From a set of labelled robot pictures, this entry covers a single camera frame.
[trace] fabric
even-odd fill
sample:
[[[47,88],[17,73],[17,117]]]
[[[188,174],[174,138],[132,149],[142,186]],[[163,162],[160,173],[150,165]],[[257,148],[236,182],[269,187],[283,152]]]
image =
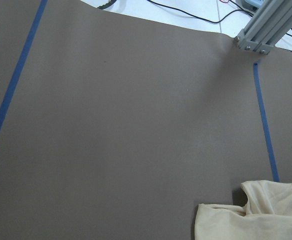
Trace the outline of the fabric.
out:
[[[292,240],[292,183],[266,180],[241,184],[244,207],[200,204],[196,240]]]

